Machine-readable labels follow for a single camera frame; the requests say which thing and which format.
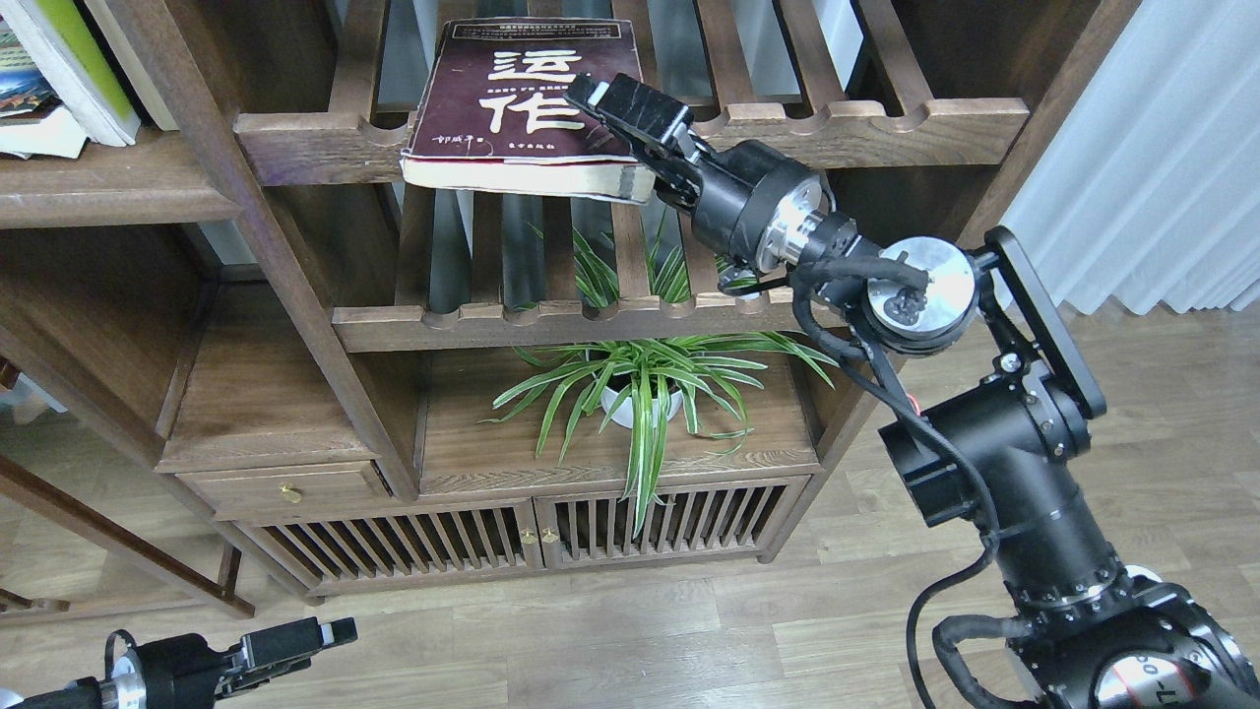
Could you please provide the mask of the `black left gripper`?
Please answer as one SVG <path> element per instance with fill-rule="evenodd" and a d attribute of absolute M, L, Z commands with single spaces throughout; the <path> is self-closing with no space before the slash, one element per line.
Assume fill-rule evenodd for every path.
<path fill-rule="evenodd" d="M 127 631 L 106 641 L 105 708 L 212 708 L 271 678 L 300 672 L 323 650 L 358 640 L 352 616 L 320 623 L 314 616 L 244 633 L 213 651 L 198 633 L 139 645 Z"/>

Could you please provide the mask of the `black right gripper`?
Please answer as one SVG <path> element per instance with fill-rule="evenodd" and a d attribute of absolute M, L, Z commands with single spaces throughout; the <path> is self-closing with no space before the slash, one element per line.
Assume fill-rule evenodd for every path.
<path fill-rule="evenodd" d="M 631 76 L 577 76 L 564 98 L 656 174 L 662 201 L 688 214 L 703 246 L 759 275 L 856 249 L 856 220 L 835 210 L 822 174 L 761 141 L 706 149 L 690 107 Z"/>

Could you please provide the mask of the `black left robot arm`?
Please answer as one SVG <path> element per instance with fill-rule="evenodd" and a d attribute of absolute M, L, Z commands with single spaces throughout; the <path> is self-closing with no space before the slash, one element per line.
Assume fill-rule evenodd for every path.
<path fill-rule="evenodd" d="M 139 644 L 117 628 L 105 650 L 105 678 L 78 678 L 35 696 L 3 690 L 5 708 L 212 708 L 257 689 L 273 678 L 311 666 L 323 650 L 357 640 L 355 620 L 321 623 L 315 616 L 243 633 L 224 651 L 202 633 L 180 633 Z"/>

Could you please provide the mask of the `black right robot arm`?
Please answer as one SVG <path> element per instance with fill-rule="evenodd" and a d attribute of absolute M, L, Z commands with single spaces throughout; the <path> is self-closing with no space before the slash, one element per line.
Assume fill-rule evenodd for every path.
<path fill-rule="evenodd" d="M 999 638 L 1024 667 L 1028 708 L 1255 708 L 1257 676 L 1183 587 L 1121 562 L 1068 462 L 1090 447 L 1102 390 L 1004 227 L 961 251 L 930 235 L 876 246 L 837 210 L 825 179 L 747 140 L 709 147 L 688 106 L 629 76 L 580 76 L 568 103 L 656 174 L 696 237 L 742 268 L 788 268 L 793 315 L 856 385 L 895 412 L 886 450 L 930 526 L 976 525 L 982 557 L 932 594 L 1002 570 L 1013 616 L 946 616 L 932 651 L 976 708 L 1011 708 L 976 681 L 960 645 Z"/>

